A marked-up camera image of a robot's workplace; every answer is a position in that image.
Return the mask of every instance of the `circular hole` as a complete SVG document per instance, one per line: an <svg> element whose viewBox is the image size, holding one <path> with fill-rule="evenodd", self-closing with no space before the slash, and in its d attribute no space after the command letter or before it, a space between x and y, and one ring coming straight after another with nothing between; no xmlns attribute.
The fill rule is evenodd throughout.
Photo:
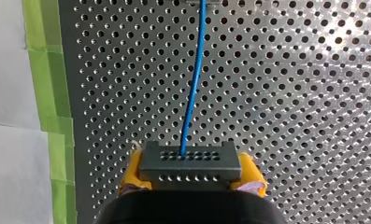
<svg viewBox="0 0 371 224"><path fill-rule="evenodd" d="M165 181L166 180L166 176L165 175L159 175L159 180L160 181Z"/></svg>
<svg viewBox="0 0 371 224"><path fill-rule="evenodd" d="M221 179L221 177L219 175L214 175L212 177L212 180L214 180L215 182L219 181Z"/></svg>
<svg viewBox="0 0 371 224"><path fill-rule="evenodd" d="M201 180L202 180L202 176L200 176L200 175L196 175L196 176L194 177L194 180L195 180L195 181L201 181Z"/></svg>

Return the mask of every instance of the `green tape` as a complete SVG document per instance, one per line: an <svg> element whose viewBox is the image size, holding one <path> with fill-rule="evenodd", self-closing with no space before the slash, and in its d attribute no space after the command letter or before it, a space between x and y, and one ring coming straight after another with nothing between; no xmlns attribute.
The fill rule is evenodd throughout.
<svg viewBox="0 0 371 224"><path fill-rule="evenodd" d="M74 140L57 0L23 0L41 130L49 133L55 224L76 224Z"/></svg>

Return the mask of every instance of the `metal sheet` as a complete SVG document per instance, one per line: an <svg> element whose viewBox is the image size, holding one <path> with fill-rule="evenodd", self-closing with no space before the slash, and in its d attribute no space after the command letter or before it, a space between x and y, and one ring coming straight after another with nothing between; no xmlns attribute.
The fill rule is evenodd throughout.
<svg viewBox="0 0 371 224"><path fill-rule="evenodd" d="M198 6L62 0L78 222L116 195L131 141L178 145ZM234 141L291 223L371 223L371 1L209 8L189 142Z"/></svg>

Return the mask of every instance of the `black object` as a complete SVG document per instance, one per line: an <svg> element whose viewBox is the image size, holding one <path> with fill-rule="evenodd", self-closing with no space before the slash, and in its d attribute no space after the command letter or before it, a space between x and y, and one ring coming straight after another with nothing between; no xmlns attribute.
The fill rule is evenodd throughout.
<svg viewBox="0 0 371 224"><path fill-rule="evenodd" d="M185 156L179 147L148 142L139 165L140 178L153 189L214 190L228 189L241 177L241 166L233 142L220 147L187 147Z"/></svg>
<svg viewBox="0 0 371 224"><path fill-rule="evenodd" d="M137 191L111 202L94 224L285 224L272 203L235 191Z"/></svg>

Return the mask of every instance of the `blue wire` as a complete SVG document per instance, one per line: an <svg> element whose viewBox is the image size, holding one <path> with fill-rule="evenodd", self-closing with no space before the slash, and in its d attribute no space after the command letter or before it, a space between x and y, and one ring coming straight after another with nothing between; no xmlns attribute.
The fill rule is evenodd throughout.
<svg viewBox="0 0 371 224"><path fill-rule="evenodd" d="M200 70L202 69L203 52L204 52L204 45L205 45L204 39L205 39L205 32L206 32L205 19L206 19L206 0L200 0L199 35L197 37L196 62L194 63L191 92L189 94L189 102L186 107L185 119L182 125L181 142L180 142L181 146L179 149L179 154L181 156L184 156L186 152L187 136L188 136L188 131L189 131L189 125L192 119L194 98L196 97L196 90L199 84Z"/></svg>

